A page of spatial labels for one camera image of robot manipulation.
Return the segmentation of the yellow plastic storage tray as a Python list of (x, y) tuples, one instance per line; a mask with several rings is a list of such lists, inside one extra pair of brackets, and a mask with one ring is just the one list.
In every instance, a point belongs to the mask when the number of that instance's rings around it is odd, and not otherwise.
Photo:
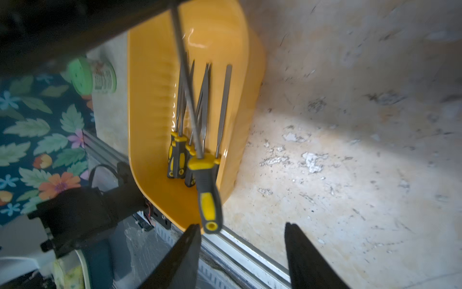
[[(206, 150), (217, 147), (226, 67), (232, 65), (217, 187), (223, 202), (233, 192), (265, 73), (265, 51), (238, 1), (188, 1), (179, 15), (198, 96), (207, 63), (211, 84)], [(179, 63), (169, 12), (128, 34), (129, 161), (144, 196), (180, 230), (200, 222), (198, 194), (167, 177), (170, 133), (176, 120)]]

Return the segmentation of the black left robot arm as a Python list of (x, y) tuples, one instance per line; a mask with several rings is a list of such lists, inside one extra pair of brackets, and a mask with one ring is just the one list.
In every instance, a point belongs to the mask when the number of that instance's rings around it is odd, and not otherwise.
[(68, 62), (180, 1), (1, 1), (1, 77)]

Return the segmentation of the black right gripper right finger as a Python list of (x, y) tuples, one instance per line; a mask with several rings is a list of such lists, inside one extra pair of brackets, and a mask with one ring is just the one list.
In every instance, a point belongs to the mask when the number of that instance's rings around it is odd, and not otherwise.
[(338, 276), (295, 223), (285, 224), (285, 246), (292, 288), (348, 288), (344, 280)]

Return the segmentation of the file tool yellow black handle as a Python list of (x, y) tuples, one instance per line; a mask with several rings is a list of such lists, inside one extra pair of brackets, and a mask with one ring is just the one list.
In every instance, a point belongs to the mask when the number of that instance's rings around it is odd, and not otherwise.
[(180, 178), (184, 169), (181, 166), (180, 158), (184, 156), (184, 143), (186, 138), (183, 137), (184, 115), (185, 115), (185, 92), (184, 92), (184, 68), (180, 68), (178, 95), (176, 104), (176, 120), (174, 123), (174, 131), (170, 133), (171, 142), (168, 150), (168, 168), (167, 177), (170, 179)]

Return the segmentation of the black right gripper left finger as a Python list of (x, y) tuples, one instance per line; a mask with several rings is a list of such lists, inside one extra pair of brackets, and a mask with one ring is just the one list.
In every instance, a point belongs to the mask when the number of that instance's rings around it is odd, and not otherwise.
[(198, 224), (190, 225), (141, 289), (194, 289), (197, 283), (202, 235)]

